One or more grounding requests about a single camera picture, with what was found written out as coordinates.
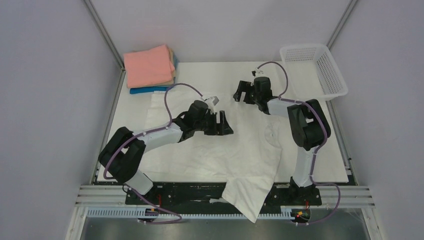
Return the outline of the white t shirt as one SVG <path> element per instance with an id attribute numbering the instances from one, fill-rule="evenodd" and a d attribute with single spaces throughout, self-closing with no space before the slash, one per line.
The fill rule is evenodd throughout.
<path id="1" fill-rule="evenodd" d="M 281 119 L 266 115 L 256 106 L 235 102 L 229 94 L 217 95 L 216 108 L 225 111 L 234 133 L 193 137 L 145 153 L 140 169 L 153 181 L 183 176 L 187 181 L 224 180 L 222 198 L 255 223 L 260 205 L 270 192 L 282 155 L 279 143 Z"/>

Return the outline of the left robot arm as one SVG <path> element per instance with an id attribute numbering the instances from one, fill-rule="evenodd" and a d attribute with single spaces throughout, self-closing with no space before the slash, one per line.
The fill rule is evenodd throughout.
<path id="1" fill-rule="evenodd" d="M 118 183 L 127 185 L 144 204 L 157 198 L 153 181 L 139 170 L 143 155 L 159 147 L 177 144 L 202 132 L 206 136 L 226 136 L 234 133 L 225 112 L 215 112 L 204 100 L 195 100 L 170 123 L 135 134 L 120 127 L 101 150 L 98 161 Z"/>

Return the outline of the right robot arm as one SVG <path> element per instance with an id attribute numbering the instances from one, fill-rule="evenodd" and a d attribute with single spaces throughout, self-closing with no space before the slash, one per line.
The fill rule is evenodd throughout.
<path id="1" fill-rule="evenodd" d="M 317 153 L 331 135 L 329 123 L 318 100 L 300 101 L 275 96 L 271 89 L 271 80 L 265 76 L 256 77 L 252 82 L 241 80 L 233 99 L 236 102 L 257 105 L 267 115 L 288 118 L 293 141 L 298 147 L 288 197 L 295 204 L 302 204 L 316 197 L 317 184 L 313 173 Z"/>

